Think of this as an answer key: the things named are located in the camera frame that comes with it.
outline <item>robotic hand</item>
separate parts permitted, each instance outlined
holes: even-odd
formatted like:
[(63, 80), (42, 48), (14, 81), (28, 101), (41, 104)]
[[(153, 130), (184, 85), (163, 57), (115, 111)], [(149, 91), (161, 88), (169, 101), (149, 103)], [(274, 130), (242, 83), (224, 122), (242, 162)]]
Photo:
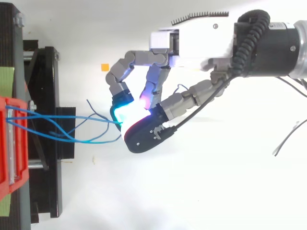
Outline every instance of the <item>robotic hand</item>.
[[(151, 34), (149, 51), (129, 51), (106, 75), (113, 95), (111, 115), (128, 149), (145, 152), (170, 136), (205, 105), (221, 96), (236, 77), (307, 78), (307, 21), (271, 23), (267, 12), (249, 11), (233, 24), (227, 12), (194, 13)], [(140, 100), (124, 80), (134, 66), (149, 66)], [(187, 91), (161, 101), (162, 85), (172, 67), (211, 72)], [(177, 126), (163, 123), (199, 106)]]

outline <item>screw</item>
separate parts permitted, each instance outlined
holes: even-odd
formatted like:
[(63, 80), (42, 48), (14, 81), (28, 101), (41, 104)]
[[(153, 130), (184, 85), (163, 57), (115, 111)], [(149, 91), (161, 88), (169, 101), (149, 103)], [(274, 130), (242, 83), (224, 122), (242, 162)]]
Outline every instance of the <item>screw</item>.
[(14, 24), (19, 28), (24, 27), (24, 15), (22, 13), (18, 13), (14, 17)]
[(56, 61), (60, 61), (60, 60), (61, 60), (61, 57), (60, 57), (60, 55), (59, 55), (59, 52), (55, 52), (55, 53), (54, 53), (54, 59), (55, 59)]
[(30, 110), (30, 111), (35, 111), (36, 109), (37, 109), (37, 106), (36, 106), (36, 104), (34, 104), (34, 101), (29, 101), (29, 103), (28, 103), (28, 109)]
[(295, 46), (291, 46), (291, 47), (290, 47), (290, 50), (291, 50), (292, 52), (294, 52), (294, 51), (296, 50), (296, 47), (295, 47)]

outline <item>coiled cable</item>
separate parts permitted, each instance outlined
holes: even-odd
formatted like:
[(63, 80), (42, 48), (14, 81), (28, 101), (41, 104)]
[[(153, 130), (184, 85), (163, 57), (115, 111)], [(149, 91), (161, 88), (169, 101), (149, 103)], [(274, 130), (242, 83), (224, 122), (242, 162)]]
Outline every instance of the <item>coiled cable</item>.
[(251, 30), (249, 31), (246, 38), (237, 48), (237, 51), (233, 57), (232, 68), (230, 76), (239, 77), (242, 75), (245, 65), (248, 61), (248, 57), (255, 49), (258, 41), (261, 39), (263, 33), (269, 27), (270, 16), (266, 11), (253, 10), (246, 12), (238, 19), (238, 23), (253, 23)]

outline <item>white background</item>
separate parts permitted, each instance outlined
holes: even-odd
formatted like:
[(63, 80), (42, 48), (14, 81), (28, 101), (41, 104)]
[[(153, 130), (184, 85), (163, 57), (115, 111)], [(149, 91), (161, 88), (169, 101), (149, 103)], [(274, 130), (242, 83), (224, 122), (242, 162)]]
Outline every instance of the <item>white background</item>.
[[(229, 10), (235, 21), (264, 9), (272, 22), (307, 19), (300, 1), (243, 0), (15, 0), (26, 16), (24, 39), (54, 46), (60, 105), (78, 115), (109, 116), (111, 94), (101, 63), (113, 65), (128, 50), (147, 50), (151, 31), (190, 12)], [(127, 80), (137, 97), (147, 68)], [(178, 83), (191, 86), (207, 73), (174, 69), (163, 98)], [(307, 126), (273, 150), (296, 121), (307, 118), (306, 98), (273, 78), (236, 79), (172, 138), (143, 154), (120, 139), (76, 144), (73, 163), (62, 163), (63, 213), (40, 215), (35, 230), (288, 230), (307, 229)], [(76, 137), (105, 129), (88, 122)], [(112, 127), (104, 139), (119, 135)]]

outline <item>metal rod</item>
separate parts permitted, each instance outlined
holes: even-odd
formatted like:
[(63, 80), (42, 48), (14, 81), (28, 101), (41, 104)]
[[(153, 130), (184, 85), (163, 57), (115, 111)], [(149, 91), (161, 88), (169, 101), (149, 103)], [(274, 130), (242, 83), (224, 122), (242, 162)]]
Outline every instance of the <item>metal rod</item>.
[(34, 51), (24, 51), (24, 61), (31, 61)]
[(28, 164), (29, 169), (43, 169), (43, 164), (40, 159), (29, 160)]

